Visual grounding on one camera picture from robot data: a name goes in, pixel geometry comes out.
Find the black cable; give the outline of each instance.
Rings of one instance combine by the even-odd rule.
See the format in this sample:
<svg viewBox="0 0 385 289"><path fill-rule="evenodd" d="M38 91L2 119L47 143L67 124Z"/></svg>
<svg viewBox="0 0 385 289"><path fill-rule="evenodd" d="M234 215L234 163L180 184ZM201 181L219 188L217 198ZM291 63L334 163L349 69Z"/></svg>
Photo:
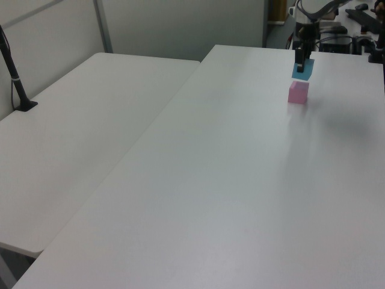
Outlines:
<svg viewBox="0 0 385 289"><path fill-rule="evenodd" d="M315 44L319 44L319 43L322 43L322 42L325 42L325 41L329 41L329 40L340 39L340 38L353 39L353 37L351 37L351 36L331 36L331 37L327 37L327 38L318 40Z"/></svg>
<svg viewBox="0 0 385 289"><path fill-rule="evenodd" d="M4 31L2 32L2 35L4 36L5 42L7 42L8 51L11 54L11 46L10 46L10 43L8 42L7 36L5 35Z"/></svg>
<svg viewBox="0 0 385 289"><path fill-rule="evenodd" d="M13 81L11 80L11 105L13 111L15 111L14 104L13 104Z"/></svg>
<svg viewBox="0 0 385 289"><path fill-rule="evenodd" d="M10 46L10 43L8 42L7 36L5 35L4 31L2 31L2 35L4 36L5 42L7 42L8 51L11 54L11 46ZM11 105L12 105L13 111L15 111L15 107L13 104L13 80L12 79L11 79Z"/></svg>

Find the white table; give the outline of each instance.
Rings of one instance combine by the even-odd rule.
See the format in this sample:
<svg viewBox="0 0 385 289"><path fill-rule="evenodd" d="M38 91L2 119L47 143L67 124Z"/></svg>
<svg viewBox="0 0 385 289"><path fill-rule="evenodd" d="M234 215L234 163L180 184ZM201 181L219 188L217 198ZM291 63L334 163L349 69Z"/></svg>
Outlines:
<svg viewBox="0 0 385 289"><path fill-rule="evenodd" d="M0 122L0 247L37 257L199 65L96 54Z"/></svg>
<svg viewBox="0 0 385 289"><path fill-rule="evenodd" d="M15 289L383 289L382 66L313 57L301 106L294 51L214 47Z"/></svg>

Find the black stand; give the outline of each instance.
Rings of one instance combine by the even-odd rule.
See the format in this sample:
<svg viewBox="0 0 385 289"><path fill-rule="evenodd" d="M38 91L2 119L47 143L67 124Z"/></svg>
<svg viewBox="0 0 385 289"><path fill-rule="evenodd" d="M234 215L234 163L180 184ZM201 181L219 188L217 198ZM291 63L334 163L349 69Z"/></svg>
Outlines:
<svg viewBox="0 0 385 289"><path fill-rule="evenodd" d="M8 71L10 72L12 82L20 98L20 106L15 108L15 110L28 111L32 107L35 107L37 105L37 102L30 101L25 94L19 74L17 73L16 67L13 63L11 52L7 45L7 41L4 36L4 31L2 30L1 25L0 25L0 50L1 50L2 56L4 57L4 61L8 67Z"/></svg>

